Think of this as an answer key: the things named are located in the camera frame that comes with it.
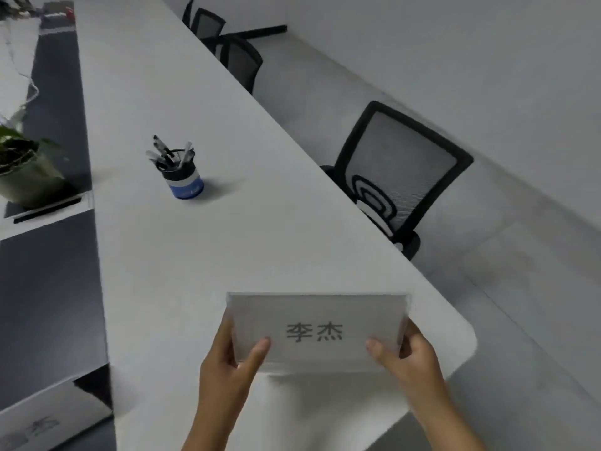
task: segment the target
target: plant pot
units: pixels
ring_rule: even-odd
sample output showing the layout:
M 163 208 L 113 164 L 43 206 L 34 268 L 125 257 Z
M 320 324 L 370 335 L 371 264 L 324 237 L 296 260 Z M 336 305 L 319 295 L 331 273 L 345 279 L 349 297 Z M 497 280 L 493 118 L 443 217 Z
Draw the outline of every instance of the plant pot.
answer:
M 51 204 L 67 181 L 44 154 L 36 153 L 13 170 L 0 174 L 0 195 L 27 209 Z

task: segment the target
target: pen holder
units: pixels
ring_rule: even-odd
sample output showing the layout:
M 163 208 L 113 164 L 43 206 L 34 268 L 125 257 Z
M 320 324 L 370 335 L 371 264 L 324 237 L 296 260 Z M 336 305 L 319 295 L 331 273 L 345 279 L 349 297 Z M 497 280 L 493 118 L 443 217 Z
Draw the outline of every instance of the pen holder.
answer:
M 179 161 L 183 156 L 183 150 L 172 150 Z M 194 156 L 187 161 L 180 169 L 157 169 L 163 174 L 163 178 L 171 188 L 173 196 L 180 200 L 188 200 L 198 196 L 204 189 L 204 182 L 200 178 L 196 166 L 194 166 Z

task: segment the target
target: chair backrest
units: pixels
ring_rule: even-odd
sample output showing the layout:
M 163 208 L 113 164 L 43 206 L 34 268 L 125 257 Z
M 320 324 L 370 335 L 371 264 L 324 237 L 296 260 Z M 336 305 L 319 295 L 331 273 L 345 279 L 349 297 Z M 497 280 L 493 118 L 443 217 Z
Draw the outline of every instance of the chair backrest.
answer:
M 473 161 L 430 128 L 372 101 L 336 160 L 334 179 L 396 243 Z
M 221 63 L 250 93 L 255 85 L 255 78 L 263 59 L 257 49 L 238 35 L 225 36 L 221 48 Z
M 204 45 L 214 54 L 217 50 L 219 35 L 225 25 L 225 20 L 217 14 L 199 8 L 196 11 L 190 29 Z
M 182 22 L 186 25 L 186 27 L 190 28 L 190 18 L 192 17 L 192 5 L 194 4 L 194 0 L 188 1 L 186 8 L 184 9 L 184 15 L 182 16 Z

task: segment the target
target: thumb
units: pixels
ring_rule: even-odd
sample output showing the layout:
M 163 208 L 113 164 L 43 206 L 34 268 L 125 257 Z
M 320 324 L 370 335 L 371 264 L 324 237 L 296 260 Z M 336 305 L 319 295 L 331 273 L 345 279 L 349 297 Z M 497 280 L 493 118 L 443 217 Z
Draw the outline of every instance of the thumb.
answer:
M 365 346 L 376 362 L 395 377 L 400 377 L 403 362 L 395 353 L 388 350 L 381 341 L 376 339 L 369 339 Z
M 267 356 L 270 347 L 271 340 L 259 340 L 255 346 L 252 347 L 252 350 L 246 358 L 246 361 L 240 365 L 240 370 L 244 374 L 244 378 L 249 384 L 252 383 L 252 380 L 255 378 L 255 375 L 263 364 L 265 356 Z

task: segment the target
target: white cable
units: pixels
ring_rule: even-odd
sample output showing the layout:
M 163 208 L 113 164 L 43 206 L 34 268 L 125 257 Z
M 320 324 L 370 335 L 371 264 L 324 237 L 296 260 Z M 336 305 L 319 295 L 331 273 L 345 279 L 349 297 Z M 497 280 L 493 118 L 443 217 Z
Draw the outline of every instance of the white cable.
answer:
M 35 84 L 34 80 L 31 78 L 30 75 L 26 75 L 25 73 L 22 73 L 21 71 L 19 71 L 19 67 L 17 66 L 17 63 L 14 59 L 14 49 L 13 49 L 13 42 L 12 42 L 12 31 L 10 29 L 10 23 L 9 23 L 10 18 L 6 18 L 4 20 L 4 26 L 5 26 L 5 30 L 4 30 L 4 43 L 6 44 L 6 47 L 8 49 L 8 56 L 10 57 L 11 62 L 13 63 L 13 67 L 14 70 L 17 71 L 17 74 L 26 78 L 29 81 L 29 85 L 31 85 L 34 89 L 34 93 L 32 96 L 30 96 L 29 98 L 27 98 L 25 100 L 25 103 L 23 103 L 22 105 L 19 106 L 19 109 L 15 112 L 18 113 L 20 111 L 25 112 L 27 105 L 29 103 L 31 103 L 34 99 L 36 99 L 39 95 L 40 95 L 40 89 L 37 87 L 37 85 Z M 0 116 L 2 116 L 2 118 L 4 120 L 6 120 L 7 122 L 10 122 L 10 119 L 5 117 L 4 115 L 2 115 L 0 113 Z

